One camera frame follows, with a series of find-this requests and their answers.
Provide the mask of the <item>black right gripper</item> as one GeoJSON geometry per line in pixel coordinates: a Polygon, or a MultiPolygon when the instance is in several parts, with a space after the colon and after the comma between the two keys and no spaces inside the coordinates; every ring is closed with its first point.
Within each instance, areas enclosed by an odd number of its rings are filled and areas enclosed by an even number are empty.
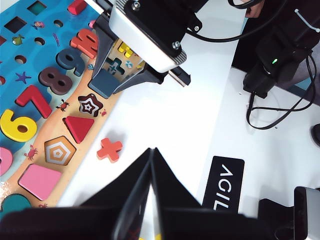
{"type": "MultiPolygon", "coordinates": [[[[93,25],[106,28],[107,25],[109,25],[108,16],[105,14],[100,15],[93,25]]],[[[139,63],[131,69],[132,73],[126,73],[125,70],[122,70],[123,60],[118,58],[112,60],[109,58],[115,51],[114,48],[118,40],[119,38],[114,41],[102,69],[94,79],[91,79],[89,87],[116,88],[112,93],[117,94],[127,88],[146,82],[161,85],[167,75],[173,77],[183,87],[190,84],[191,75],[186,73],[180,66],[171,67],[164,72],[159,72],[150,65],[150,61],[145,61],[145,59],[141,59],[139,63]]]]}

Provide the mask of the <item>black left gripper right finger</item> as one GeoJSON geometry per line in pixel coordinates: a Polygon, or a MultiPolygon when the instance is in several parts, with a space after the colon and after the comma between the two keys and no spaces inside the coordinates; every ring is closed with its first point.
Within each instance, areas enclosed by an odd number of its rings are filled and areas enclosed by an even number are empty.
{"type": "Polygon", "coordinates": [[[202,207],[177,179],[157,148],[151,159],[151,179],[164,240],[262,239],[258,220],[202,207]]]}

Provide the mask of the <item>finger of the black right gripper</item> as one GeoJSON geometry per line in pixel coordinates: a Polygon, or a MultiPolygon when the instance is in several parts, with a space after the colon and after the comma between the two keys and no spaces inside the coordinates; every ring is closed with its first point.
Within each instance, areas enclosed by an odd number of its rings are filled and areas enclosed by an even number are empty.
{"type": "Polygon", "coordinates": [[[100,27],[98,24],[93,25],[98,40],[97,55],[95,60],[94,69],[91,78],[94,79],[102,69],[104,62],[107,59],[110,49],[112,48],[115,40],[118,38],[109,28],[100,27]]]}

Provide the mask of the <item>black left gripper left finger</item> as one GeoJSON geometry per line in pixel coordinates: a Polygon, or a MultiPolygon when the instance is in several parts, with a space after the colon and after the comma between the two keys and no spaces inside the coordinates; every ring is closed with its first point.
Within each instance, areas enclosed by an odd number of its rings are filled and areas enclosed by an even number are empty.
{"type": "Polygon", "coordinates": [[[144,218],[153,149],[79,206],[26,208],[0,222],[2,240],[137,240],[144,218]]]}

